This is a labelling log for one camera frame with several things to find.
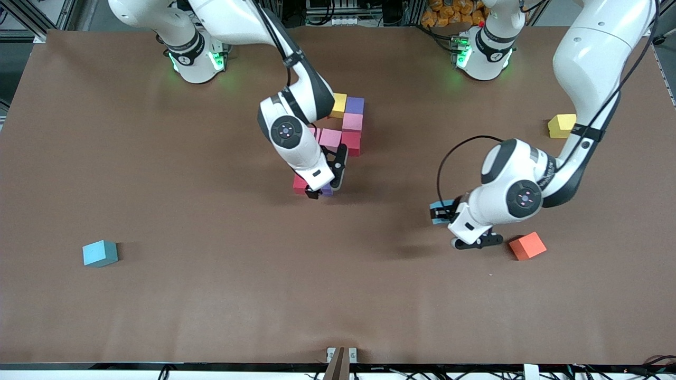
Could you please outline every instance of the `purple cube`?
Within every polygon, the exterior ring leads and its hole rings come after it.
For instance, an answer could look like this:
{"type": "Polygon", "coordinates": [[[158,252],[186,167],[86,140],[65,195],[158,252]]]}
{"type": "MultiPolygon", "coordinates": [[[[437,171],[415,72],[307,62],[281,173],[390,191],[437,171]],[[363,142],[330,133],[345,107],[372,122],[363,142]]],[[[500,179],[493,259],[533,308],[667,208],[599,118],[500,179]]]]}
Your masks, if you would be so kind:
{"type": "Polygon", "coordinates": [[[364,114],[364,98],[363,97],[347,97],[347,102],[345,103],[345,113],[346,114],[364,114]]]}
{"type": "Polygon", "coordinates": [[[322,187],[322,195],[325,197],[333,196],[333,189],[331,188],[330,184],[327,183],[326,186],[322,187]]]}

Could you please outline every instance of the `red cube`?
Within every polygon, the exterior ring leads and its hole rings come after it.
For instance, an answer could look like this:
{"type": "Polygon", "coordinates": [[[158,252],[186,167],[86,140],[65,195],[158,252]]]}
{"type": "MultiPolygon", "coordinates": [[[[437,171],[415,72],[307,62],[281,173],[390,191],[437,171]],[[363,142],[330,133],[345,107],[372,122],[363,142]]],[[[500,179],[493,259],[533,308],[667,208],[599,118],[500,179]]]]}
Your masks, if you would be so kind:
{"type": "Polygon", "coordinates": [[[344,130],[341,136],[341,143],[347,145],[347,155],[349,157],[358,157],[361,151],[362,134],[350,130],[344,130]]]}
{"type": "Polygon", "coordinates": [[[296,174],[293,176],[293,192],[298,195],[305,195],[305,188],[308,186],[308,183],[305,182],[303,177],[296,174]]]}

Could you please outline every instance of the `light blue cube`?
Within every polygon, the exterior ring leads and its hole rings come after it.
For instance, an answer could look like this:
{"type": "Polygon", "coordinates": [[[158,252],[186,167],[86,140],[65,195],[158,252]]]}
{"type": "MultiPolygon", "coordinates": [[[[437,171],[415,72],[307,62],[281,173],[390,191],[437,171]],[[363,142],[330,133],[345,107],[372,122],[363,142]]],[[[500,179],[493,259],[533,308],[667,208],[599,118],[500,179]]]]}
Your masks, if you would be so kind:
{"type": "Polygon", "coordinates": [[[97,241],[82,247],[84,265],[101,268],[118,261],[118,248],[110,241],[97,241]]]}

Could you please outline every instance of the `circular button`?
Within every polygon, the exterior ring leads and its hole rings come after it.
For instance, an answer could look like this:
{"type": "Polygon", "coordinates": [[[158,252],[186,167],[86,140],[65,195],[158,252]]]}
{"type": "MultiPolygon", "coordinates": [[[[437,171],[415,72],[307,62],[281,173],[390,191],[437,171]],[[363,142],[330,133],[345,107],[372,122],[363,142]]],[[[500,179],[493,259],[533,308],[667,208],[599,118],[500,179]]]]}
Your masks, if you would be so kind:
{"type": "Polygon", "coordinates": [[[277,128],[277,131],[279,137],[281,137],[284,140],[288,139],[289,137],[293,136],[293,125],[289,124],[288,122],[282,123],[277,128]]]}
{"type": "Polygon", "coordinates": [[[505,200],[509,213],[517,218],[531,215],[542,205],[540,188],[528,180],[517,181],[510,186],[505,200]]]}

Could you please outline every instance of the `wire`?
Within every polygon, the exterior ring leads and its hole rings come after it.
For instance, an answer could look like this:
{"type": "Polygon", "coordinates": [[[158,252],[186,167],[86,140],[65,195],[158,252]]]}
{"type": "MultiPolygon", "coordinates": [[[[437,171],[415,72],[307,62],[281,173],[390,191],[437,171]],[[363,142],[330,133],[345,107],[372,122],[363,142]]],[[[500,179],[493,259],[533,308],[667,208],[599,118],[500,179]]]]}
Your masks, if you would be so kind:
{"type": "Polygon", "coordinates": [[[6,11],[2,7],[0,7],[0,16],[2,16],[3,14],[5,14],[5,15],[2,17],[2,21],[0,21],[0,25],[2,25],[3,22],[5,22],[5,20],[7,19],[7,15],[9,14],[8,11],[6,11]]]}
{"type": "Polygon", "coordinates": [[[404,16],[402,15],[402,18],[400,18],[399,20],[397,20],[397,21],[395,21],[395,22],[384,22],[383,25],[394,25],[394,24],[399,24],[403,19],[404,19],[404,16]]]}
{"type": "MultiPolygon", "coordinates": [[[[499,139],[495,136],[489,136],[489,135],[477,135],[474,137],[470,137],[469,139],[463,140],[460,143],[458,143],[456,146],[451,148],[451,150],[446,153],[446,156],[443,157],[441,162],[439,163],[439,170],[437,170],[437,196],[439,197],[439,202],[441,202],[441,207],[446,211],[446,214],[448,215],[449,218],[451,218],[451,215],[449,214],[449,210],[446,208],[446,205],[443,203],[443,197],[441,196],[441,189],[439,186],[439,182],[441,182],[441,169],[443,169],[443,165],[446,163],[446,160],[453,154],[453,152],[458,149],[459,147],[462,147],[463,145],[467,144],[468,142],[476,139],[491,139],[494,141],[497,141],[499,143],[504,142],[504,140],[499,139]]],[[[462,375],[458,376],[456,380],[460,380],[463,376],[467,375],[469,372],[463,373],[462,375]]]]}
{"type": "Polygon", "coordinates": [[[449,47],[446,47],[446,46],[443,46],[443,45],[441,44],[441,42],[439,42],[439,39],[437,39],[436,34],[432,33],[432,38],[434,39],[434,42],[436,42],[437,45],[439,45],[439,47],[441,47],[443,50],[448,51],[449,53],[453,53],[453,52],[454,52],[453,49],[451,49],[451,48],[449,48],[449,47]]]}
{"type": "Polygon", "coordinates": [[[313,122],[311,122],[310,125],[314,127],[314,138],[316,139],[317,138],[317,126],[314,125],[313,122]]]}
{"type": "Polygon", "coordinates": [[[324,16],[324,18],[320,22],[312,22],[308,20],[308,24],[315,26],[325,25],[327,22],[331,21],[331,19],[333,18],[333,14],[335,12],[336,12],[336,3],[335,0],[331,0],[331,2],[327,4],[327,14],[324,16]]]}
{"type": "MultiPolygon", "coordinates": [[[[256,0],[252,0],[253,4],[256,7],[256,10],[258,10],[258,15],[260,16],[260,19],[263,21],[263,26],[265,26],[265,29],[268,31],[268,34],[270,35],[270,38],[272,38],[272,42],[274,43],[274,46],[277,48],[277,51],[279,51],[279,55],[282,56],[282,60],[287,59],[286,53],[284,53],[284,48],[282,47],[282,44],[279,42],[279,38],[277,37],[277,33],[274,32],[274,29],[272,28],[272,25],[270,25],[270,20],[268,20],[267,16],[265,15],[265,12],[263,12],[263,8],[261,8],[260,4],[256,0]]],[[[287,68],[287,87],[291,86],[291,69],[287,68]]]]}
{"type": "Polygon", "coordinates": [[[519,0],[519,2],[518,2],[518,8],[521,10],[522,13],[527,14],[528,12],[530,12],[530,11],[532,11],[533,9],[535,9],[535,8],[539,7],[540,5],[542,5],[542,3],[544,3],[545,1],[548,1],[548,0],[541,0],[539,3],[533,5],[532,7],[528,8],[528,9],[523,9],[523,7],[525,6],[525,5],[524,5],[524,0],[519,0]]]}
{"type": "Polygon", "coordinates": [[[427,29],[425,29],[424,26],[422,26],[422,25],[420,25],[420,24],[406,24],[406,25],[402,25],[402,26],[415,26],[416,28],[420,29],[421,31],[423,31],[425,34],[427,34],[427,35],[430,36],[430,37],[437,37],[437,38],[440,39],[440,40],[451,41],[451,37],[449,37],[449,36],[442,36],[441,34],[434,33],[434,32],[432,32],[431,29],[430,29],[430,30],[427,30],[427,29]]]}
{"type": "Polygon", "coordinates": [[[174,370],[176,371],[176,366],[173,364],[165,364],[162,366],[162,370],[160,371],[160,376],[158,376],[158,380],[167,380],[169,379],[169,371],[174,370]]]}
{"type": "Polygon", "coordinates": [[[605,378],[606,380],[612,380],[612,378],[610,378],[610,376],[606,375],[605,373],[603,373],[603,372],[601,372],[601,371],[597,371],[597,370],[594,369],[592,366],[587,365],[586,367],[588,367],[588,368],[591,369],[592,371],[598,373],[599,375],[603,376],[603,378],[605,378]]]}
{"type": "Polygon", "coordinates": [[[674,355],[662,355],[662,356],[659,356],[658,358],[655,358],[655,359],[653,359],[649,362],[645,362],[641,365],[642,366],[652,366],[653,364],[655,364],[657,362],[661,362],[662,360],[666,360],[666,359],[676,359],[676,356],[674,356],[674,355]]]}
{"type": "MultiPolygon", "coordinates": [[[[658,19],[659,19],[659,17],[660,17],[660,16],[659,16],[659,12],[658,12],[658,10],[660,9],[660,0],[655,0],[655,4],[656,4],[657,8],[655,9],[655,18],[654,18],[654,21],[653,21],[653,23],[652,23],[652,30],[650,31],[650,35],[651,35],[651,36],[654,36],[655,33],[657,32],[657,22],[658,22],[658,19]]],[[[625,75],[625,77],[622,79],[622,81],[620,82],[620,84],[619,84],[619,86],[617,87],[617,89],[615,89],[615,91],[613,91],[613,92],[610,94],[610,96],[608,97],[608,99],[603,103],[603,105],[601,106],[601,108],[599,108],[599,110],[596,112],[596,115],[594,115],[594,117],[591,118],[591,121],[589,122],[589,124],[588,124],[587,126],[592,126],[592,125],[594,125],[594,122],[595,122],[596,119],[601,115],[601,112],[603,112],[603,110],[606,109],[606,107],[608,106],[608,104],[610,103],[610,101],[613,100],[613,99],[615,98],[615,96],[617,96],[617,94],[620,93],[620,90],[622,89],[622,86],[625,85],[625,83],[627,82],[627,79],[629,79],[629,77],[633,74],[634,70],[636,70],[636,68],[638,67],[638,64],[641,63],[641,60],[642,60],[643,57],[646,55],[646,52],[648,51],[648,48],[650,47],[650,44],[651,44],[651,43],[652,43],[652,39],[651,39],[651,38],[648,38],[648,39],[647,39],[647,42],[646,42],[646,45],[643,47],[643,51],[641,51],[641,55],[639,55],[639,57],[636,59],[636,62],[634,62],[634,65],[632,65],[632,67],[629,69],[629,71],[627,72],[627,75],[625,75]]],[[[573,147],[573,149],[571,150],[571,152],[568,154],[568,157],[566,157],[566,159],[563,161],[563,164],[561,164],[561,166],[559,166],[559,167],[557,167],[556,169],[554,169],[554,173],[558,173],[559,170],[561,170],[564,166],[566,166],[566,164],[568,164],[568,161],[571,159],[571,157],[573,156],[573,154],[575,153],[575,151],[577,150],[577,148],[578,148],[578,147],[580,146],[580,144],[582,143],[582,140],[585,138],[585,135],[587,134],[587,131],[588,131],[588,130],[589,130],[589,128],[585,128],[585,129],[582,131],[582,134],[580,135],[580,138],[577,140],[577,142],[575,143],[575,146],[573,147]]]]}

